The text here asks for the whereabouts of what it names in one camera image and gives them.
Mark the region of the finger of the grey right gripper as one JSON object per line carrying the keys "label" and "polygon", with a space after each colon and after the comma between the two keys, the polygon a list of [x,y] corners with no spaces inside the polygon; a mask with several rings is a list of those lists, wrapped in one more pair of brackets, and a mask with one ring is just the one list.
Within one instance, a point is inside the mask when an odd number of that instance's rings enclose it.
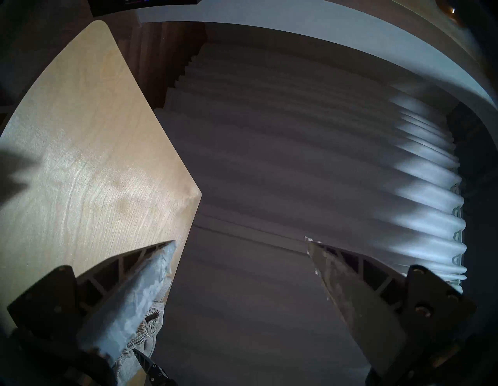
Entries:
{"label": "finger of the grey right gripper", "polygon": [[173,385],[173,379],[143,352],[133,349],[134,355],[145,371],[150,385]]}

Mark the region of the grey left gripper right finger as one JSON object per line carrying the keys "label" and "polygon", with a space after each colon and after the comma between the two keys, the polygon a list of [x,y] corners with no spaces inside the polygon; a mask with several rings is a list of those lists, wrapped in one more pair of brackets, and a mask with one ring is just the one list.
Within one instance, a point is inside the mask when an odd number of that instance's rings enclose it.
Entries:
{"label": "grey left gripper right finger", "polygon": [[476,306],[422,265],[403,275],[370,256],[305,238],[327,296],[371,365],[368,377],[460,377],[456,332]]}

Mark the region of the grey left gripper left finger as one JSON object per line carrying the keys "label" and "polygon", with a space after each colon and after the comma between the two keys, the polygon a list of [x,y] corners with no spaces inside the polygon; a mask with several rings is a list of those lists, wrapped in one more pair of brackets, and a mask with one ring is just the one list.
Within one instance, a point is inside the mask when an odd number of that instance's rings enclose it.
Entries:
{"label": "grey left gripper left finger", "polygon": [[143,255],[125,278],[83,314],[84,296],[73,268],[60,265],[8,305],[13,332],[24,346],[56,364],[98,363],[111,366],[166,283],[176,241],[113,256]]}

